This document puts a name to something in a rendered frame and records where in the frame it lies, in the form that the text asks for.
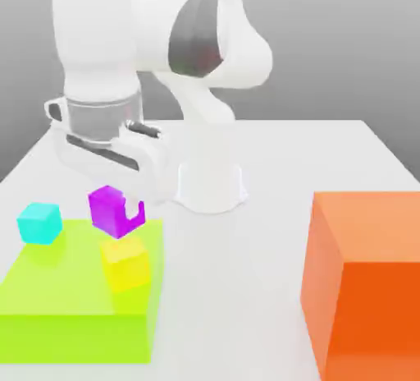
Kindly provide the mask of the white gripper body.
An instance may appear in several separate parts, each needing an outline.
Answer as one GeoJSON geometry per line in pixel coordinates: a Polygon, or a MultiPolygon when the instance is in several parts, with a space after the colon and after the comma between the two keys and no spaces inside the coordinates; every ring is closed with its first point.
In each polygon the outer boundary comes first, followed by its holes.
{"type": "Polygon", "coordinates": [[[171,198],[169,149],[162,137],[123,129],[110,145],[92,146],[55,126],[52,139],[63,164],[99,185],[113,186],[132,200],[152,204],[171,198]]]}

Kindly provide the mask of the small magenta cube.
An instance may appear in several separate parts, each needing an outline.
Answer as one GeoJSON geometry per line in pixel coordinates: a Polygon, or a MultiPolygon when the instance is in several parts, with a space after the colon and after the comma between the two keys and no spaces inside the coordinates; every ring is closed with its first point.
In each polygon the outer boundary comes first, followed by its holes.
{"type": "Polygon", "coordinates": [[[144,202],[140,201],[133,218],[126,215],[126,198],[112,186],[102,186],[88,194],[92,224],[115,239],[120,239],[146,223],[144,202]]]}

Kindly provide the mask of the small yellow cube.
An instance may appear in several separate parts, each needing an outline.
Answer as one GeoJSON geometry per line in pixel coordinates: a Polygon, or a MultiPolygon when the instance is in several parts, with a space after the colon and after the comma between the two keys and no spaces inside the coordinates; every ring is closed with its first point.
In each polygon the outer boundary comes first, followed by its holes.
{"type": "Polygon", "coordinates": [[[151,281],[148,250],[135,235],[100,243],[100,253],[108,285],[113,293],[140,287],[151,281]]]}

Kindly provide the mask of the small cyan cube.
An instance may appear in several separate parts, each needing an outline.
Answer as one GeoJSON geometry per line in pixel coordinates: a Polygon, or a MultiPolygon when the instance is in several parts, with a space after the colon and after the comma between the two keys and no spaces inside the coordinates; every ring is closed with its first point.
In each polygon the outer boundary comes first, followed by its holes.
{"type": "Polygon", "coordinates": [[[26,244],[51,245],[62,231],[57,204],[31,203],[16,219],[21,240],[26,244]]]}

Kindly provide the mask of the large lime green box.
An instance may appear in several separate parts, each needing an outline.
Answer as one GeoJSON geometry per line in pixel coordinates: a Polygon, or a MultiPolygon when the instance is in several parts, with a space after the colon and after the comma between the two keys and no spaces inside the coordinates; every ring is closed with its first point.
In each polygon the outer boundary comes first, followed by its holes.
{"type": "Polygon", "coordinates": [[[49,246],[27,244],[0,282],[0,364],[147,364],[152,359],[164,269],[163,222],[134,234],[152,280],[112,292],[87,219],[67,219],[49,246]]]}

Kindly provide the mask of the large orange box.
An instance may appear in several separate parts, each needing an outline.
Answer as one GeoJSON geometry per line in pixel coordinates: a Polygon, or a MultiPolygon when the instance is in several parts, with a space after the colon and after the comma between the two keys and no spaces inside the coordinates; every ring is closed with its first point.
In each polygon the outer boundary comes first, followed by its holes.
{"type": "Polygon", "coordinates": [[[316,193],[300,302],[321,381],[420,381],[420,191],[316,193]]]}

